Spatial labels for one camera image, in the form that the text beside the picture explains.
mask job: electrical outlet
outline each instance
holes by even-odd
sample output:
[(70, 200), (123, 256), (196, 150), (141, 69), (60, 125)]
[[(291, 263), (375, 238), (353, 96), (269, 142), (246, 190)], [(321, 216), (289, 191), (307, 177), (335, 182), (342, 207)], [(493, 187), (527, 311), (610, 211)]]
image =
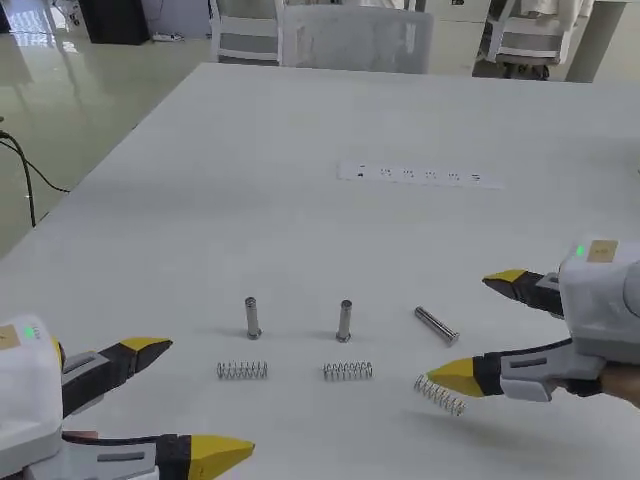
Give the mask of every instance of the electrical outlet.
[(501, 189), (504, 185), (483, 173), (462, 173), (432, 168), (413, 168), (340, 162), (338, 178), (343, 180), (373, 180), (394, 183), (414, 183), (443, 187), (476, 187)]
[(460, 177), (459, 173), (455, 173), (455, 172), (449, 172), (447, 174), (447, 184), (454, 186), (454, 187), (460, 187), (462, 186), (462, 179)]
[(390, 180), (393, 175), (393, 171), (389, 167), (380, 168), (380, 177), (384, 180)]

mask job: metal spring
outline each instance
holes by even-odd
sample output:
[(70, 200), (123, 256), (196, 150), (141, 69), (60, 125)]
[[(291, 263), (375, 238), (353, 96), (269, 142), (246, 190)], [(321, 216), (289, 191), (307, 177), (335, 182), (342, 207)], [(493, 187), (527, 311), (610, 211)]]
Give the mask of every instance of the metal spring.
[(325, 380), (361, 380), (373, 377), (371, 362), (325, 363), (322, 367)]
[(464, 410), (467, 408), (466, 403), (461, 399), (454, 397), (449, 390), (441, 387), (437, 383), (433, 383), (425, 375), (420, 375), (416, 379), (416, 383), (413, 388), (417, 392), (421, 392), (440, 408), (445, 409), (451, 415), (455, 415), (456, 417), (462, 415)]
[(227, 380), (267, 378), (267, 362), (218, 363), (218, 378)]

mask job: chair backrest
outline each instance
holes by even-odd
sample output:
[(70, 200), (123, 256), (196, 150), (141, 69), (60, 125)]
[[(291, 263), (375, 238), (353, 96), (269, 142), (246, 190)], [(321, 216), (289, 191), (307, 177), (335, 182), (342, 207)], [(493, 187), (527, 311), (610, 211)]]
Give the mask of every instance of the chair backrest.
[(427, 73), (433, 18), (393, 8), (286, 6), (282, 65), (286, 67)]
[(276, 18), (274, 0), (211, 0), (214, 17), (233, 17), (247, 19)]
[(565, 30), (557, 18), (523, 18), (520, 0), (503, 3), (500, 18), (492, 22), (489, 61), (496, 61), (497, 55), (566, 61), (573, 27)]

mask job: glossy floor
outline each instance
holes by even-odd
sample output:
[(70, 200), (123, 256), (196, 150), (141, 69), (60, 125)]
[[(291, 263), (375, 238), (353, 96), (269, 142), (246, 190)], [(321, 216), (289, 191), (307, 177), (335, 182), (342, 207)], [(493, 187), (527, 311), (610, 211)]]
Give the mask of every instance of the glossy floor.
[[(54, 184), (72, 188), (208, 53), (206, 40), (121, 47), (0, 35), (0, 128)], [(33, 183), (39, 219), (63, 194)], [(0, 256), (30, 228), (22, 166), (0, 146)]]

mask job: white tabletop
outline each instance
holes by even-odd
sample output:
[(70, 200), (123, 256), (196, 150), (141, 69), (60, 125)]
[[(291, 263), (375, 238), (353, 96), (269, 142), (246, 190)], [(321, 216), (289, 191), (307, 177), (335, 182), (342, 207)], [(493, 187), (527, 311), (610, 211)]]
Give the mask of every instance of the white tabletop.
[[(455, 358), (567, 337), (480, 280), (550, 271), (585, 232), (639, 239), (639, 158), (637, 88), (203, 65), (0, 263), (0, 314), (35, 312), (69, 353), (172, 338), (69, 427), (254, 441), (225, 478), (636, 479), (640, 412), (622, 401), (470, 399), (453, 418), (412, 386)], [(505, 188), (338, 180), (345, 160)], [(229, 359), (266, 360), (269, 379), (219, 381)], [(375, 378), (325, 383), (339, 360)]]

